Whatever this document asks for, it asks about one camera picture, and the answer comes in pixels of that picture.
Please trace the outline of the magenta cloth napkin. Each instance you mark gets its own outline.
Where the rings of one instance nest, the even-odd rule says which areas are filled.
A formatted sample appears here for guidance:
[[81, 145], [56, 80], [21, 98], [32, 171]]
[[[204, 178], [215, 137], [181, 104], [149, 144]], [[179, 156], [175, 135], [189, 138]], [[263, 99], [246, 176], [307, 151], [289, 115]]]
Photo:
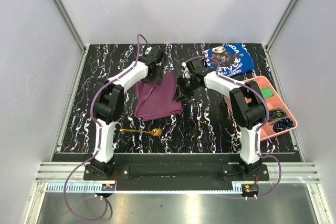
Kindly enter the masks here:
[[137, 82], [137, 104], [134, 116], [143, 121], [161, 119], [183, 112], [181, 102], [173, 100], [177, 87], [174, 73], [163, 75], [162, 84]]

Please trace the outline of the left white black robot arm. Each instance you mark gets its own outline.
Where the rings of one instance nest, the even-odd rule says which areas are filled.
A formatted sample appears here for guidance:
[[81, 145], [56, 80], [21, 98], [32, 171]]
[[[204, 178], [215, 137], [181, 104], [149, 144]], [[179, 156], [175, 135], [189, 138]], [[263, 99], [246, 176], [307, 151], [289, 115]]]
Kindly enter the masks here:
[[141, 80], [162, 83], [165, 53], [159, 48], [148, 48], [129, 67], [109, 79], [100, 79], [90, 108], [96, 125], [95, 149], [90, 164], [103, 180], [113, 175], [113, 136], [116, 123], [123, 114], [124, 94]]

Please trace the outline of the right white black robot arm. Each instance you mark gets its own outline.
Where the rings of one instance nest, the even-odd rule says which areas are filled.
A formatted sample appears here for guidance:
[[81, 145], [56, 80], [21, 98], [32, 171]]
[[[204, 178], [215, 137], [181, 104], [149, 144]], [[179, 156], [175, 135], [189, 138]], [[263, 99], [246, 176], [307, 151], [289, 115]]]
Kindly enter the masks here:
[[261, 168], [261, 128], [268, 122], [269, 110], [255, 81], [242, 82], [227, 77], [219, 70], [207, 68], [205, 57], [194, 57], [182, 63], [183, 74], [177, 79], [173, 99], [184, 101], [194, 96], [198, 88], [215, 90], [229, 98], [231, 112], [241, 132], [239, 176], [250, 180]]

